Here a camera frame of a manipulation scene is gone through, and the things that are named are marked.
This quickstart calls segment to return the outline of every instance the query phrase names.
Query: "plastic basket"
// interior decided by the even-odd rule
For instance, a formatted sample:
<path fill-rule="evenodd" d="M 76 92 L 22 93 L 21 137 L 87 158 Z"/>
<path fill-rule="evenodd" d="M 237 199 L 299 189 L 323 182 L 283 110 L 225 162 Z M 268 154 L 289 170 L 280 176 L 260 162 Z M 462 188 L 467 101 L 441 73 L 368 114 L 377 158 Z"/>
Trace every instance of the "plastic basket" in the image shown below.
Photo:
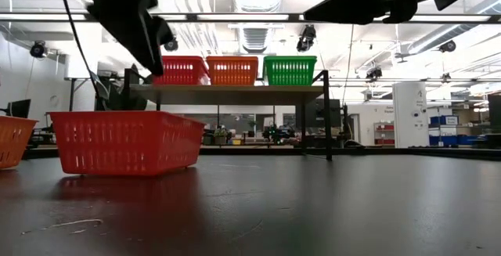
<path fill-rule="evenodd" d="M 256 56 L 208 56 L 211 85 L 254 85 L 258 76 Z"/>
<path fill-rule="evenodd" d="M 29 119 L 0 116 L 0 169 L 19 164 L 36 123 Z"/>
<path fill-rule="evenodd" d="M 63 171 L 159 175 L 196 163 L 204 123 L 161 111 L 55 112 Z"/>
<path fill-rule="evenodd" d="M 209 72 L 199 56 L 162 56 L 164 75 L 153 79 L 154 85 L 207 85 Z"/>
<path fill-rule="evenodd" d="M 265 56 L 269 85 L 312 85 L 316 56 Z"/>

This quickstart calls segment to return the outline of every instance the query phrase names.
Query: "red basket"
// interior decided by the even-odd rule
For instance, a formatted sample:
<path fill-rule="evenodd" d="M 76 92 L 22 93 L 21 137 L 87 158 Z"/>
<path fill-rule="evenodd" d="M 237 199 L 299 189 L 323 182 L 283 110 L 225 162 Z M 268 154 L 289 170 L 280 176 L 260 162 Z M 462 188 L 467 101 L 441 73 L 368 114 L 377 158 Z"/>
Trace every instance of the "red basket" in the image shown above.
<path fill-rule="evenodd" d="M 67 174 L 159 175 L 196 163 L 204 124 L 161 111 L 52 112 Z"/>
<path fill-rule="evenodd" d="M 254 85 L 258 76 L 256 56 L 208 56 L 211 85 Z"/>
<path fill-rule="evenodd" d="M 154 85 L 207 85 L 209 72 L 199 56 L 162 56 L 164 75 L 153 79 Z"/>
<path fill-rule="evenodd" d="M 0 169 L 19 164 L 36 123 L 34 120 L 0 116 Z"/>

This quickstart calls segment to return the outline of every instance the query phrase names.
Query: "dark table surface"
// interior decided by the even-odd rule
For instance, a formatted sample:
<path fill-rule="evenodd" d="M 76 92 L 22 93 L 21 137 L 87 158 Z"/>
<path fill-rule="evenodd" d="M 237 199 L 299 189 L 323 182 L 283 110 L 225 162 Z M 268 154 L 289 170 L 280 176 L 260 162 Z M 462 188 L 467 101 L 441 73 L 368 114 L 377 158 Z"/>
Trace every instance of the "dark table surface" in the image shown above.
<path fill-rule="evenodd" d="M 200 157 L 157 178 L 0 171 L 0 255 L 501 255 L 501 164 Z"/>

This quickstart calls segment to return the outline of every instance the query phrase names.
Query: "green basket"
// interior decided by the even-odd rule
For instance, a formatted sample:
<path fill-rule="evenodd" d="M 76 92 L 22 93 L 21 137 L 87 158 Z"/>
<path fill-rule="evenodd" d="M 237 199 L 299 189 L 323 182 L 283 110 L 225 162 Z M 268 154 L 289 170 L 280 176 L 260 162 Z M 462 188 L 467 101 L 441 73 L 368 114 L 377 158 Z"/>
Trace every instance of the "green basket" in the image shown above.
<path fill-rule="evenodd" d="M 269 85 L 312 85 L 316 56 L 265 56 Z"/>

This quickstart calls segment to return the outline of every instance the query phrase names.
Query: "wooden shelf top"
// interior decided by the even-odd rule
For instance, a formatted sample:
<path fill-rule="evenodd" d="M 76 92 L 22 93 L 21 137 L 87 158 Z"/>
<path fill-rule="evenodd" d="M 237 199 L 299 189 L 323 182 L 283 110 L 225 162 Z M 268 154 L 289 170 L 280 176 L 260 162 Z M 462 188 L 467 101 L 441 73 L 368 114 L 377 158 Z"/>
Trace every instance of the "wooden shelf top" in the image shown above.
<path fill-rule="evenodd" d="M 160 104 L 291 106 L 318 98 L 323 87 L 131 85 L 131 91 Z"/>

